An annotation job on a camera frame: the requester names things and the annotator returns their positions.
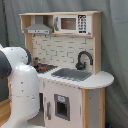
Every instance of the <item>play kitchen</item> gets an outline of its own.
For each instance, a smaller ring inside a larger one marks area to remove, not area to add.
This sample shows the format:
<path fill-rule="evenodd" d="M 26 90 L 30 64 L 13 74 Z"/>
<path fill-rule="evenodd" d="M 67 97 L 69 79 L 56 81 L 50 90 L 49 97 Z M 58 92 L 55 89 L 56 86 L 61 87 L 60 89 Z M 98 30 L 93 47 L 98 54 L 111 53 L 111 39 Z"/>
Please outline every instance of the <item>play kitchen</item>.
<path fill-rule="evenodd" d="M 43 94 L 46 128 L 104 128 L 105 87 L 114 78 L 101 71 L 101 12 L 20 14 Z"/>

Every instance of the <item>gray wall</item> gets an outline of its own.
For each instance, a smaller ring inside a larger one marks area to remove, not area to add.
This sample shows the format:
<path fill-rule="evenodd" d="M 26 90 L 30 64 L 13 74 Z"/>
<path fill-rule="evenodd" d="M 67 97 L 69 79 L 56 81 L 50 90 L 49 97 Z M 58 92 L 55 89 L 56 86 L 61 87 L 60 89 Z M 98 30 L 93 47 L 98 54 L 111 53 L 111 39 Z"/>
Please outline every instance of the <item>gray wall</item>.
<path fill-rule="evenodd" d="M 106 121 L 128 128 L 128 0 L 5 0 L 9 41 L 23 46 L 19 13 L 102 10 L 102 70 L 115 77 L 106 88 Z"/>
<path fill-rule="evenodd" d="M 0 1 L 0 44 L 6 46 L 2 2 Z M 8 98 L 7 79 L 0 80 L 0 102 Z"/>

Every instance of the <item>microwave door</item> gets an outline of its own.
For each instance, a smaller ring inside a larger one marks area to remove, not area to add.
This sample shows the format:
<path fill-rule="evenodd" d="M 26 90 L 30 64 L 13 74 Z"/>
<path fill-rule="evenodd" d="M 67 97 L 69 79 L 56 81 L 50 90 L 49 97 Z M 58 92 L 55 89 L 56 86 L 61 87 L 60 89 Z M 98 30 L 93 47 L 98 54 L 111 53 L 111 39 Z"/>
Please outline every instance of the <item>microwave door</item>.
<path fill-rule="evenodd" d="M 78 33 L 77 15 L 55 16 L 55 33 Z"/>

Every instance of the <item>backsplash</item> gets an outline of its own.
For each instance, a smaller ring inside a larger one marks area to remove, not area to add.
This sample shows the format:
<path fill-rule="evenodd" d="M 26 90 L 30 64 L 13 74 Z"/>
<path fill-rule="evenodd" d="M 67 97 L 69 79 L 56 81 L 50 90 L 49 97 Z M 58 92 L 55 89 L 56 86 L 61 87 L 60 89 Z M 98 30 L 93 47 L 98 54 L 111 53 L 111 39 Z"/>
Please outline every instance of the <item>backsplash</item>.
<path fill-rule="evenodd" d="M 78 54 L 87 51 L 93 56 L 93 38 L 33 35 L 33 56 L 41 63 L 75 68 Z M 86 62 L 86 70 L 92 71 L 88 56 L 82 55 L 81 62 Z"/>

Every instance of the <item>toy sink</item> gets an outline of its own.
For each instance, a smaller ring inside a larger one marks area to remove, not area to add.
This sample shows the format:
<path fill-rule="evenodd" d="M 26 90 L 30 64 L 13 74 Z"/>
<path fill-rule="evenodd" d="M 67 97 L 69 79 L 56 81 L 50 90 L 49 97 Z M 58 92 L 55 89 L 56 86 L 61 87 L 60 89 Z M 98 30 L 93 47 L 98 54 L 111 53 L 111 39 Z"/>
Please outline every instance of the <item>toy sink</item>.
<path fill-rule="evenodd" d="M 84 81 L 88 77 L 92 75 L 91 72 L 88 71 L 81 71 L 69 68 L 62 68 L 54 73 L 52 76 L 59 77 L 63 79 L 73 80 L 73 81 Z"/>

